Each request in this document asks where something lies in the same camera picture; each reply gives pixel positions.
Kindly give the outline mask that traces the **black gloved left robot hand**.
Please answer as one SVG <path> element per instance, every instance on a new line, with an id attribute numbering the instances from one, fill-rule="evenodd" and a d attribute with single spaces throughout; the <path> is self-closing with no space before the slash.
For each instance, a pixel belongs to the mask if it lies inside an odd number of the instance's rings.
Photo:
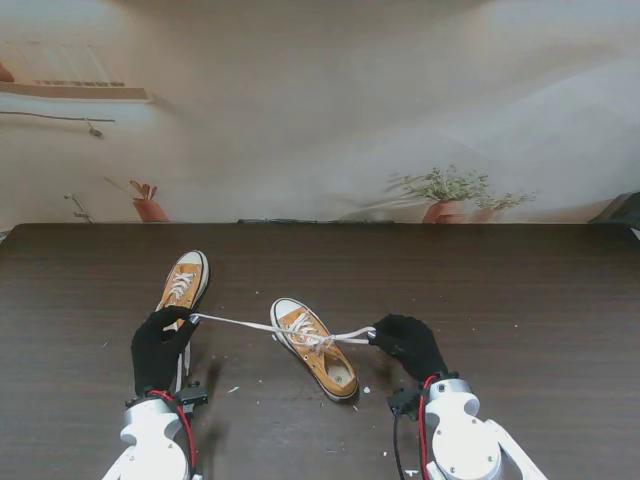
<path id="1" fill-rule="evenodd" d="M 177 372 L 178 360 L 198 323 L 190 321 L 192 309 L 169 306 L 153 312 L 136 330 L 131 341 L 134 391 L 167 391 Z"/>

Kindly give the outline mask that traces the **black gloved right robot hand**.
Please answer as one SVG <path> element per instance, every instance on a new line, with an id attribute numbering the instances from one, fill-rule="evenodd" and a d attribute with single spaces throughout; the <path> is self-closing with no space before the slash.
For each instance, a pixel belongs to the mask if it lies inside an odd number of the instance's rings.
<path id="1" fill-rule="evenodd" d="M 375 336 L 369 343 L 396 359 L 414 380 L 423 384 L 431 376 L 449 373 L 433 331 L 424 322 L 390 314 L 373 328 Z"/>

